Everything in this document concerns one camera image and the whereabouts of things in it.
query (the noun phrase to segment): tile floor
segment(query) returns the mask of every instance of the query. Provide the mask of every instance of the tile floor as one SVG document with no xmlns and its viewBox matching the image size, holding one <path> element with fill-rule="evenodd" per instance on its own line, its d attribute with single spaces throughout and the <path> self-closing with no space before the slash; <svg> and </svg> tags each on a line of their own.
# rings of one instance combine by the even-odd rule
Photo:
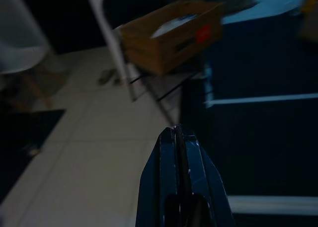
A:
<svg viewBox="0 0 318 227">
<path fill-rule="evenodd" d="M 97 85 L 113 67 L 107 48 L 60 58 L 72 74 L 51 98 L 66 113 L 0 206 L 0 227 L 133 227 L 140 175 L 167 122 L 149 94 L 132 103 L 124 87 Z"/>
</svg>

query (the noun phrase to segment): dark wall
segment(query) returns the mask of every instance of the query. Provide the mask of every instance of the dark wall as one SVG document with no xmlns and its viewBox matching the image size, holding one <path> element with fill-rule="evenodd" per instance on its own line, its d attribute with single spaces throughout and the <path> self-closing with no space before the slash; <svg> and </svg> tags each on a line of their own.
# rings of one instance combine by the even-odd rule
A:
<svg viewBox="0 0 318 227">
<path fill-rule="evenodd" d="M 104 46 L 88 0 L 24 0 L 58 54 Z"/>
</svg>

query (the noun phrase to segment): chair backrest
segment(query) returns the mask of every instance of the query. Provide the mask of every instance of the chair backrest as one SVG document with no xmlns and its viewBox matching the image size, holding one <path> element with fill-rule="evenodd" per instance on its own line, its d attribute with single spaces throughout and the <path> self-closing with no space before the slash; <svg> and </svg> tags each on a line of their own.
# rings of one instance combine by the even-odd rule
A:
<svg viewBox="0 0 318 227">
<path fill-rule="evenodd" d="M 167 5 L 166 0 L 103 0 L 105 17 L 114 29 Z"/>
</svg>

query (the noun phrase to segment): red sticker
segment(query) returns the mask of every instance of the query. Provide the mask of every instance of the red sticker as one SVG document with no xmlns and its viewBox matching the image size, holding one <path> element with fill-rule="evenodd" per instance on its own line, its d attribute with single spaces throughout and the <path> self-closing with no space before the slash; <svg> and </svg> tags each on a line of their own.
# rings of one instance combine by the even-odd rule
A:
<svg viewBox="0 0 318 227">
<path fill-rule="evenodd" d="M 211 25 L 207 24 L 201 27 L 195 33 L 196 42 L 203 43 L 211 37 Z"/>
</svg>

